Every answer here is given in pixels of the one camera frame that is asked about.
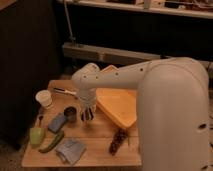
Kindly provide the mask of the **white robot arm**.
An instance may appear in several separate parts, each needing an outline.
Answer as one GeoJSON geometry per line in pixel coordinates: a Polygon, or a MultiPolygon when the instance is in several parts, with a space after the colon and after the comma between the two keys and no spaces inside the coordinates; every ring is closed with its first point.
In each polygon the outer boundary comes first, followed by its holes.
{"type": "Polygon", "coordinates": [[[97,88],[137,91],[142,171],[209,171],[209,78],[186,57],[153,60],[102,72],[89,63],[72,76],[82,105],[97,88]]]}

